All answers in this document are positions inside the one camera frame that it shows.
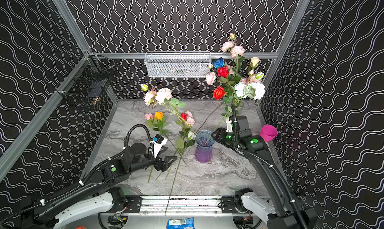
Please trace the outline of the purple blue glass vase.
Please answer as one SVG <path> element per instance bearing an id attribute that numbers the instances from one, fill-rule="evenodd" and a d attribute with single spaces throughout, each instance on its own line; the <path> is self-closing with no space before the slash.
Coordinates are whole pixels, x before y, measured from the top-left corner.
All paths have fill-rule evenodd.
<path id="1" fill-rule="evenodd" d="M 209 130 L 199 131 L 196 137 L 196 143 L 195 159 L 200 163 L 210 162 L 213 156 L 212 146 L 215 143 L 212 132 Z"/>

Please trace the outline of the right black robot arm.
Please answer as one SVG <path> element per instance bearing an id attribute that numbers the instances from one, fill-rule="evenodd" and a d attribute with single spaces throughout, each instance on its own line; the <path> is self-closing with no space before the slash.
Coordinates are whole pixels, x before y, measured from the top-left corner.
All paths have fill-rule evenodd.
<path id="1" fill-rule="evenodd" d="M 261 199 L 250 188 L 236 191 L 234 208 L 239 213 L 252 212 L 268 229 L 312 229 L 318 215 L 293 195 L 291 187 L 273 160 L 267 142 L 252 134 L 246 116 L 236 115 L 234 103 L 227 128 L 218 128 L 211 136 L 219 144 L 245 157 L 256 169 L 265 185 L 271 202 Z"/>

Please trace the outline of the frosted clear glass vase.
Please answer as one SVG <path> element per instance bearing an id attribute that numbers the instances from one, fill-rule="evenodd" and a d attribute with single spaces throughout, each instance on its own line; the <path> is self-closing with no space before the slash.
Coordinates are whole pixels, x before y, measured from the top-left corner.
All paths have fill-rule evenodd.
<path id="1" fill-rule="evenodd" d="M 235 111 L 236 111 L 236 116 L 237 117 L 239 117 L 239 116 L 241 116 L 242 114 L 243 114 L 243 106 L 240 106 L 240 105 L 238 105 L 238 106 L 235 106 Z"/>

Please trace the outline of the pink peony flower stem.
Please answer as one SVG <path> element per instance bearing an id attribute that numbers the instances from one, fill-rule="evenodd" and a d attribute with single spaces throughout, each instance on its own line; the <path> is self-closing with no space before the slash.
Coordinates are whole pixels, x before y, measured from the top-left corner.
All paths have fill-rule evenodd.
<path id="1" fill-rule="evenodd" d="M 230 33 L 229 38 L 229 41 L 222 44 L 221 52 L 229 52 L 231 54 L 231 58 L 235 61 L 234 71 L 239 72 L 245 60 L 244 54 L 246 50 L 243 46 L 237 45 L 236 35 L 234 33 Z"/>

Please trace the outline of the orange yellow rose stem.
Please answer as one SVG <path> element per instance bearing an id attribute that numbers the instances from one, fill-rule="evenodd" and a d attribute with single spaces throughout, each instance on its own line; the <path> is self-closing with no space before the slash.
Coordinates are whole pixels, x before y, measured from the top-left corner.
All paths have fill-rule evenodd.
<path id="1" fill-rule="evenodd" d="M 167 130 L 164 129 L 166 126 L 166 119 L 163 112 L 156 112 L 153 114 L 146 114 L 146 125 L 150 129 L 157 132 L 157 134 L 161 136 L 165 136 L 167 134 Z"/>

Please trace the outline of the cream rose flower stem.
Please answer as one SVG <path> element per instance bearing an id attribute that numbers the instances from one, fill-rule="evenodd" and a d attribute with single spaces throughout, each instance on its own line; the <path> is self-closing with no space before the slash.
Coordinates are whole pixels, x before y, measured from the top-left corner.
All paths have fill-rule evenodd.
<path id="1" fill-rule="evenodd" d="M 253 57 L 250 61 L 250 67 L 256 68 L 259 65 L 260 59 L 258 57 Z"/>

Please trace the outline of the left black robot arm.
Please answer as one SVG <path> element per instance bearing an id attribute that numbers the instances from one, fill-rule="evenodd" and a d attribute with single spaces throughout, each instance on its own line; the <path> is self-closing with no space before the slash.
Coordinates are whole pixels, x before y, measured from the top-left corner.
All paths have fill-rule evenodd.
<path id="1" fill-rule="evenodd" d="M 130 207 L 127 196 L 117 185 L 135 171 L 153 167 L 165 172 L 178 158 L 160 157 L 167 150 L 167 139 L 152 137 L 144 124 L 133 126 L 127 133 L 120 153 L 93 167 L 76 184 L 47 198 L 30 201 L 19 212 L 1 220 L 1 228 L 13 218 L 20 218 L 21 229 L 59 229 L 73 221 L 98 213 L 124 212 Z"/>

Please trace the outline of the pink double flower stem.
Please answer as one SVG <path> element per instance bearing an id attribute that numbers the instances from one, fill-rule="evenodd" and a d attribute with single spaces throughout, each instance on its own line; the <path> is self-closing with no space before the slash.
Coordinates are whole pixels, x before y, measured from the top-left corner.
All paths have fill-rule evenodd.
<path id="1" fill-rule="evenodd" d="M 208 67 L 210 69 L 210 72 L 206 75 L 205 82 L 209 86 L 212 86 L 212 85 L 214 85 L 215 80 L 216 80 L 216 72 L 215 72 L 215 68 L 214 68 L 212 63 L 209 63 Z"/>

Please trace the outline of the white peony flower stem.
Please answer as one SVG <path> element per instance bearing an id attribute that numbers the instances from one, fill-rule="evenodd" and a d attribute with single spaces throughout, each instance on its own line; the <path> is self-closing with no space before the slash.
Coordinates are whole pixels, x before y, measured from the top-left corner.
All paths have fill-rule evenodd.
<path id="1" fill-rule="evenodd" d="M 220 86 L 223 86 L 227 95 L 221 99 L 225 103 L 225 113 L 223 115 L 227 115 L 225 119 L 229 118 L 233 115 L 235 111 L 235 106 L 244 106 L 245 100 L 260 100 L 265 95 L 266 87 L 263 84 L 263 79 L 265 78 L 265 74 L 263 72 L 255 72 L 256 78 L 260 80 L 258 83 L 250 83 L 248 85 L 241 83 L 241 77 L 239 74 L 235 76 L 235 84 L 233 87 L 225 87 L 220 81 L 219 76 L 216 73 L 215 82 L 220 82 Z"/>

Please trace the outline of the blue rose flower stem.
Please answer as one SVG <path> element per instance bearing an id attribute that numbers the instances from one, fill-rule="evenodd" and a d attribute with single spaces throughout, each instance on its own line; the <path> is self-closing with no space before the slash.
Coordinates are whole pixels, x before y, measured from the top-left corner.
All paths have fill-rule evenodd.
<path id="1" fill-rule="evenodd" d="M 219 69 L 221 67 L 224 67 L 226 66 L 226 62 L 224 61 L 224 59 L 222 57 L 216 59 L 213 63 L 212 63 L 213 67 L 216 68 L 216 69 Z"/>

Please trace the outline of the white rose flower stem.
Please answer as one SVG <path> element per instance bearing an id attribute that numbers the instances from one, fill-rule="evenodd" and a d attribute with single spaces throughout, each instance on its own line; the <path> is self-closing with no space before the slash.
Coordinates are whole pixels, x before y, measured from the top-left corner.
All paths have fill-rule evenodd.
<path id="1" fill-rule="evenodd" d="M 165 214 L 167 213 L 170 202 L 171 202 L 171 197 L 173 195 L 173 190 L 175 187 L 175 182 L 176 182 L 176 178 L 178 175 L 178 171 L 179 171 L 181 162 L 184 161 L 184 154 L 185 154 L 187 149 L 189 149 L 190 147 L 192 147 L 195 144 L 195 142 L 196 142 L 195 141 L 195 134 L 192 131 L 182 133 L 180 138 L 177 140 L 177 152 L 180 155 L 180 160 L 179 160 L 178 165 L 176 167 L 176 172 L 175 172 L 175 175 L 174 175 L 174 178 L 172 181 L 171 191 L 170 191 L 170 194 L 168 197 Z"/>

